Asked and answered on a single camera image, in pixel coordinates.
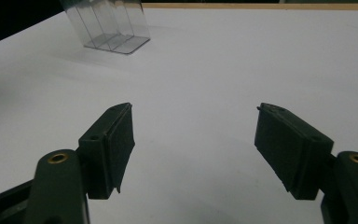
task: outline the table surface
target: table surface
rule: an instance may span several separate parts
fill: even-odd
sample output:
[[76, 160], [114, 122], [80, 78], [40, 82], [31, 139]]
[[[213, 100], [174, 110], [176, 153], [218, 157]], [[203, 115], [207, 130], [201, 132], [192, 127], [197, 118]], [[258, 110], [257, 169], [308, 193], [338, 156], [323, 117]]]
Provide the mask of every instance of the table surface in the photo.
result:
[[0, 192], [131, 102], [122, 192], [89, 201], [92, 223], [323, 223], [323, 194], [294, 200], [256, 150], [256, 107], [358, 151], [358, 11], [145, 15], [152, 39], [131, 56], [83, 48], [64, 13], [0, 41]]

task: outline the black object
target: black object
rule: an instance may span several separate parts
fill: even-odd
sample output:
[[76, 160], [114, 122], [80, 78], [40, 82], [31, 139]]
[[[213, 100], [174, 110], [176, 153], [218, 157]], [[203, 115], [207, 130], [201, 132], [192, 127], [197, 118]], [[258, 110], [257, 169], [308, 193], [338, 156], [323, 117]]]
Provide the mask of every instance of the black object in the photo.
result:
[[42, 157], [34, 180], [0, 194], [0, 224], [90, 223], [90, 199], [118, 191], [135, 143], [131, 104], [106, 110], [79, 139], [77, 151]]
[[331, 155], [333, 141], [287, 109], [261, 104], [255, 146], [297, 200], [324, 192], [324, 223], [358, 224], [358, 152]]

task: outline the tabletop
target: tabletop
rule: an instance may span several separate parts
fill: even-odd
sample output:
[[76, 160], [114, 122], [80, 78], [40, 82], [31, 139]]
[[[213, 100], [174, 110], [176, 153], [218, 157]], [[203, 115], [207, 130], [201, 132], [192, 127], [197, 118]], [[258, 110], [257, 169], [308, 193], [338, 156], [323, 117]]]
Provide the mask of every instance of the tabletop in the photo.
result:
[[323, 223], [254, 146], [260, 103], [358, 151], [358, 11], [145, 9], [130, 56], [85, 49], [64, 13], [0, 41], [0, 192], [34, 176], [112, 105], [136, 146], [91, 223]]

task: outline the acrylic box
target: acrylic box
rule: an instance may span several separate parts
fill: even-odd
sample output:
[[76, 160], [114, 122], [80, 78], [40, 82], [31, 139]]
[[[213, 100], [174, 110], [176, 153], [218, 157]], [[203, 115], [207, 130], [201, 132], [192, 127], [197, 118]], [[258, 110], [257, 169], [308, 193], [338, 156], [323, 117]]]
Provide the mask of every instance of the acrylic box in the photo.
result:
[[60, 0], [85, 47], [131, 54], [150, 40], [139, 0]]

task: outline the transparent container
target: transparent container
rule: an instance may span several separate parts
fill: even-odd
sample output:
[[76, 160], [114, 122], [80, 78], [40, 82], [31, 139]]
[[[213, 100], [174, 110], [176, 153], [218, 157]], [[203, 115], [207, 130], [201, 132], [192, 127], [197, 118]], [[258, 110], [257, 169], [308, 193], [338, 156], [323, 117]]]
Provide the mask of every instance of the transparent container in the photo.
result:
[[139, 0], [60, 0], [85, 47], [131, 54], [150, 40]]

